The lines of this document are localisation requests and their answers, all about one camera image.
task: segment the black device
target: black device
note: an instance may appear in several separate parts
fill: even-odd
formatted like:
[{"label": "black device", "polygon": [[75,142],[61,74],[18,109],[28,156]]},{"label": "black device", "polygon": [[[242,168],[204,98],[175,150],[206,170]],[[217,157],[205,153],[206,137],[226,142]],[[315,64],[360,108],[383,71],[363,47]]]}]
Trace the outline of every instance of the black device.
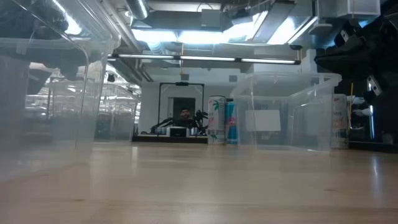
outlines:
[{"label": "black device", "polygon": [[[344,41],[337,41],[336,46],[325,49],[315,57],[315,62],[341,74],[344,82],[359,83],[356,89],[361,89],[367,106],[373,110],[370,118],[352,116],[354,124],[368,119],[366,126],[373,134],[371,138],[350,136],[350,140],[359,140],[356,144],[350,143],[350,147],[387,148],[398,152],[398,106],[395,103],[398,94],[398,2],[388,1],[381,9],[381,16],[362,29],[343,28],[350,30]],[[394,143],[386,144],[386,136],[395,137]]]},{"label": "black device", "polygon": [[[192,127],[188,126],[187,128],[198,128],[198,134],[206,134],[206,130],[207,130],[208,126],[203,127],[203,119],[208,119],[208,113],[198,110],[192,119],[194,122]],[[177,122],[178,122],[178,120],[176,120],[174,118],[167,118],[167,119],[163,120],[162,122],[151,127],[150,133],[156,134],[156,128],[165,128],[168,126],[173,126]]]}]

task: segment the cable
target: cable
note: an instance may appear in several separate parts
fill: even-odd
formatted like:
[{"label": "cable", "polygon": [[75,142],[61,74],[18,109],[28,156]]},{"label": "cable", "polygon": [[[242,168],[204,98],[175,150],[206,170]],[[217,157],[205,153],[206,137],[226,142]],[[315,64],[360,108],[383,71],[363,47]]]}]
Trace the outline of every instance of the cable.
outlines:
[{"label": "cable", "polygon": [[201,2],[201,3],[199,3],[199,5],[198,5],[198,7],[197,7],[197,12],[199,11],[199,7],[200,7],[202,4],[206,4],[206,5],[208,5],[211,9],[213,9],[213,6],[211,6],[211,5],[208,4],[207,2]]}]

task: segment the wooden table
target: wooden table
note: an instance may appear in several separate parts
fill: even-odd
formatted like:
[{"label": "wooden table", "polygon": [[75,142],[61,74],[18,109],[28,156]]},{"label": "wooden table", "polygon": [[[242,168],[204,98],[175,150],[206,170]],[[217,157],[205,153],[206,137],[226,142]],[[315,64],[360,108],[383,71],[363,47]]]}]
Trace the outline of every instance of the wooden table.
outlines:
[{"label": "wooden table", "polygon": [[398,156],[101,143],[0,184],[0,223],[398,223]]}]

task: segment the clear plastic bin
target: clear plastic bin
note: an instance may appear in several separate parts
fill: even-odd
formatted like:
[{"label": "clear plastic bin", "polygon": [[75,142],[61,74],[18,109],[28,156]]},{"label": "clear plastic bin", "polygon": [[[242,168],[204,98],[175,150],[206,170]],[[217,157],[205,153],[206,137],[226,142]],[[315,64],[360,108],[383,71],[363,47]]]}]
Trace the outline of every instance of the clear plastic bin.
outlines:
[{"label": "clear plastic bin", "polygon": [[96,124],[96,140],[131,140],[139,100],[121,86],[104,84]]},{"label": "clear plastic bin", "polygon": [[331,148],[332,97],[341,76],[254,73],[231,93],[238,144],[263,149]]},{"label": "clear plastic bin", "polygon": [[88,158],[120,43],[99,4],[0,1],[0,181]]}]

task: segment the energy drink can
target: energy drink can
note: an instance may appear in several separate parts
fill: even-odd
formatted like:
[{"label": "energy drink can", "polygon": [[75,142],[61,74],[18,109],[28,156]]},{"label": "energy drink can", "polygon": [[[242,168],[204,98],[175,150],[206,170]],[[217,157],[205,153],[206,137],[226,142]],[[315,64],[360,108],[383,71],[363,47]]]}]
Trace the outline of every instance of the energy drink can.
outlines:
[{"label": "energy drink can", "polygon": [[226,143],[238,144],[238,130],[236,127],[236,107],[234,102],[228,102],[225,109]]},{"label": "energy drink can", "polygon": [[226,98],[224,96],[211,96],[208,103],[208,144],[225,144]]},{"label": "energy drink can", "polygon": [[333,95],[333,135],[331,140],[333,149],[348,148],[348,108],[346,95]]}]

